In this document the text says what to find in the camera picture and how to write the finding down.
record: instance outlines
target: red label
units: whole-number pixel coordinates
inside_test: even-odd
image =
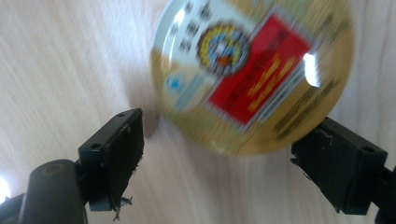
[[[241,125],[249,124],[310,49],[280,18],[271,16],[251,40],[245,67],[224,78],[208,102]]]

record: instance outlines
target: wood grain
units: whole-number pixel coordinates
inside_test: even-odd
[[[149,51],[166,0],[0,2],[0,176],[12,196],[28,175],[77,148],[113,115],[142,107],[146,153],[120,223],[373,223],[337,215],[289,163],[288,148],[228,158],[187,141],[159,116]],[[351,0],[356,59],[331,117],[396,164],[396,3]],[[91,213],[111,223],[112,213]]]

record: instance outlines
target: wooden surface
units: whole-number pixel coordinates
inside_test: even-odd
[[[159,116],[149,51],[166,0],[0,2],[0,178],[12,196],[28,175],[77,148],[113,115],[145,111],[146,151],[120,223],[373,223],[337,215],[289,162],[290,150],[227,158]],[[396,2],[351,1],[356,60],[331,117],[389,151],[396,165]],[[112,223],[91,213],[91,223]]]

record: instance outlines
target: circular emblem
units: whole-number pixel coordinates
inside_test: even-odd
[[[238,72],[245,65],[248,52],[248,38],[230,23],[209,27],[198,43],[201,65],[223,77]]]

